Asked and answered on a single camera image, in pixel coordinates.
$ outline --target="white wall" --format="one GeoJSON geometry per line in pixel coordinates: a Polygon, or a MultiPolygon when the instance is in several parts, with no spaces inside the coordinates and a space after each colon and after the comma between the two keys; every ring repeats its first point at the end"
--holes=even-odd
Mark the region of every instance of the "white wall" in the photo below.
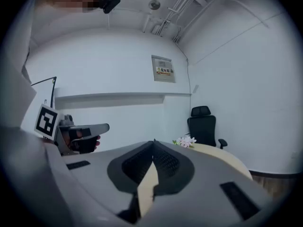
{"type": "Polygon", "coordinates": [[[241,1],[269,28],[234,2],[211,7],[181,43],[191,88],[199,85],[191,105],[210,107],[216,139],[225,139],[225,149],[249,170],[297,173],[303,154],[301,37],[276,0],[241,1]]]}
{"type": "Polygon", "coordinates": [[[110,125],[98,150],[171,142],[188,131],[189,97],[181,96],[189,94],[187,62],[169,40],[127,30],[81,31],[31,53],[27,70],[33,83],[57,76],[56,108],[77,125],[110,125]],[[172,59],[176,83],[154,81],[152,55],[172,59]]]}

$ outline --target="round ceiling speaker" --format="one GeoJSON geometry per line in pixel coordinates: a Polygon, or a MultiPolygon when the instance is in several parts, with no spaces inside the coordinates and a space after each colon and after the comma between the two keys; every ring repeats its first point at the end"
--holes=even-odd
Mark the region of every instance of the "round ceiling speaker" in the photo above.
{"type": "Polygon", "coordinates": [[[150,3],[148,4],[148,7],[151,10],[158,10],[160,8],[161,4],[158,0],[151,0],[150,3]]]}

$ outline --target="whiteboard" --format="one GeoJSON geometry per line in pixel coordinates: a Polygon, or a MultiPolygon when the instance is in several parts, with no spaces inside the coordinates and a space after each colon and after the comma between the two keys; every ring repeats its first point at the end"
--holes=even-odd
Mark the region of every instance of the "whiteboard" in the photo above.
{"type": "Polygon", "coordinates": [[[36,96],[30,104],[21,124],[21,129],[29,133],[35,134],[38,137],[43,137],[34,131],[36,119],[39,113],[41,104],[45,104],[51,108],[54,107],[53,103],[53,90],[55,87],[57,77],[49,78],[37,83],[32,84],[33,89],[36,91],[36,96]]]}

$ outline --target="chair armrest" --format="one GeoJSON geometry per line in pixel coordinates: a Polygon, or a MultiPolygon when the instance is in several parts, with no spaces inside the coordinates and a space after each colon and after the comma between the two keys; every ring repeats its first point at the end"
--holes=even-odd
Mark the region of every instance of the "chair armrest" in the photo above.
{"type": "Polygon", "coordinates": [[[218,141],[221,144],[220,149],[223,149],[223,147],[227,146],[227,142],[225,140],[219,139],[218,141]]]}

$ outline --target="electrical box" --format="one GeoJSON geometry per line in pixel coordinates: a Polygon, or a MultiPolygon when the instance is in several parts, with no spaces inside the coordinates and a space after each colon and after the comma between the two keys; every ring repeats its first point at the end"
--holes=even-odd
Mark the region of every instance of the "electrical box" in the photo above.
{"type": "Polygon", "coordinates": [[[171,59],[152,55],[152,69],[155,81],[175,83],[175,71],[172,67],[171,59]]]}

